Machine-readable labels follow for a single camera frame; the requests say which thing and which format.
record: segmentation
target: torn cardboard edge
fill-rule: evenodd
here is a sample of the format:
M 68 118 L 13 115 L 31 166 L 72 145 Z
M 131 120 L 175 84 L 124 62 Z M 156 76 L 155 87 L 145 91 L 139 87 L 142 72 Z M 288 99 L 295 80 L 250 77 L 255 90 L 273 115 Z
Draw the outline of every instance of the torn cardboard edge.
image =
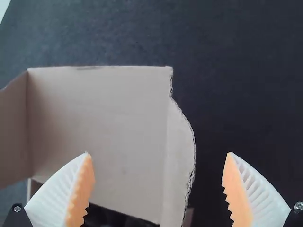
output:
M 0 142 L 10 150 L 2 160 L 19 167 L 0 161 L 9 173 L 0 186 L 26 177 L 43 183 L 87 150 L 97 181 L 92 203 L 181 226 L 195 142 L 171 98 L 171 76 L 170 67 L 28 69 L 0 93 Z

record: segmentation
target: black fabric surface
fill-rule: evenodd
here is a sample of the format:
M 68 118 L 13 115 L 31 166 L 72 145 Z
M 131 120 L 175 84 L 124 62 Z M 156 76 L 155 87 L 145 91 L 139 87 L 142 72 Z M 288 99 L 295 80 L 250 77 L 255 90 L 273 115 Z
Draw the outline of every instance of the black fabric surface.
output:
M 230 226 L 233 151 L 292 205 L 303 187 L 303 14 L 291 0 L 12 0 L 0 84 L 27 67 L 169 65 L 196 137 L 193 226 Z

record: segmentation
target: cardboard box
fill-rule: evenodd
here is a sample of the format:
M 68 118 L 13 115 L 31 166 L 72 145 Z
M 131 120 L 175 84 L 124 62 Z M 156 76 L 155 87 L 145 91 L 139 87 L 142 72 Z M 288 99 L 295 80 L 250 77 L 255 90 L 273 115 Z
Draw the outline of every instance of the cardboard box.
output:
M 44 183 L 87 151 L 92 203 L 180 227 L 195 143 L 171 77 L 170 67 L 28 69 L 0 92 L 0 187 Z

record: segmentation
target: screw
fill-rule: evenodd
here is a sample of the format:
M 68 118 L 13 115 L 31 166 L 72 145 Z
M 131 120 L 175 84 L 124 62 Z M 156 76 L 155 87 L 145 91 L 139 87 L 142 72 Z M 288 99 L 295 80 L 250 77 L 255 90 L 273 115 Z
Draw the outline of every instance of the screw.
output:
M 294 210 L 297 212 L 301 212 L 303 210 L 303 202 L 297 202 L 294 205 Z
M 15 212 L 20 212 L 20 211 L 21 211 L 21 207 L 15 206 L 15 207 L 14 207 L 14 211 L 15 211 Z

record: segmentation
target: open cardboard box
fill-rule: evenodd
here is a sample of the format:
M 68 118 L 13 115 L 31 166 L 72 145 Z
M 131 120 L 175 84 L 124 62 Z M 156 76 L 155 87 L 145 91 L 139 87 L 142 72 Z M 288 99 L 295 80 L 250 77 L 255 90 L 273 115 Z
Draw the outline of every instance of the open cardboard box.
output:
M 96 178 L 90 202 L 180 227 L 195 143 L 171 77 L 170 67 L 28 69 L 0 92 L 0 187 L 44 183 L 87 151 Z

